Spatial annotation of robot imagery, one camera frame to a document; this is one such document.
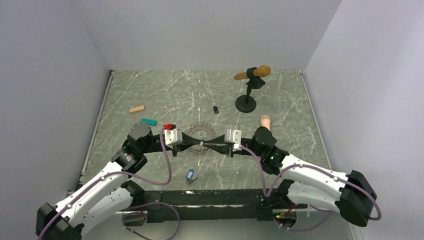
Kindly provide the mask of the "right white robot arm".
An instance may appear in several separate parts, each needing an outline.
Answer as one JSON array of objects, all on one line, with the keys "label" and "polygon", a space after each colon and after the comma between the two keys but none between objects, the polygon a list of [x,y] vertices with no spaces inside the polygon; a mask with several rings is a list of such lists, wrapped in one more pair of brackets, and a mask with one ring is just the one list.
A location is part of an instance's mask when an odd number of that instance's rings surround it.
[{"label": "right white robot arm", "polygon": [[276,143],[271,131],[261,126],[252,138],[244,138],[241,131],[230,129],[215,139],[201,140],[199,145],[224,154],[253,156],[261,176],[267,173],[282,179],[282,190],[275,195],[282,208],[291,204],[310,205],[338,213],[358,227],[382,218],[377,194],[363,173],[325,169],[280,149]]}]

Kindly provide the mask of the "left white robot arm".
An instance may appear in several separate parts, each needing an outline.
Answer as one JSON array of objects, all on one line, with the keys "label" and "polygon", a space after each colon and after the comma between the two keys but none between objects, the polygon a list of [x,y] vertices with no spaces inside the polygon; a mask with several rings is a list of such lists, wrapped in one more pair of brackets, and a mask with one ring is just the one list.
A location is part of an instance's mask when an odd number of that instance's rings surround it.
[{"label": "left white robot arm", "polygon": [[[51,205],[43,204],[37,211],[36,235],[39,240],[80,240],[83,232],[108,218],[116,211],[139,209],[144,203],[144,190],[131,178],[156,186],[166,186],[172,179],[168,151],[176,155],[192,146],[203,146],[200,140],[183,133],[174,124],[163,125],[154,135],[146,122],[135,123],[122,147],[105,167],[74,193]],[[148,162],[147,153],[161,152],[165,157],[168,177],[159,182],[138,175]]]}]

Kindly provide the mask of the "blue key tag with key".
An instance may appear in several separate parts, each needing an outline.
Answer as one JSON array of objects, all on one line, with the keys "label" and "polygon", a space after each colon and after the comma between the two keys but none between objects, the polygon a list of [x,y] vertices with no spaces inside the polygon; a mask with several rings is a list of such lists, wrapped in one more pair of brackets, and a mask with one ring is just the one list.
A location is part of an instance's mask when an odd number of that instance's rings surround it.
[{"label": "blue key tag with key", "polygon": [[187,175],[186,175],[186,184],[187,185],[189,185],[189,186],[192,185],[193,182],[196,181],[196,180],[198,180],[198,179],[199,178],[195,176],[195,171],[193,169],[190,169],[187,172]]}]

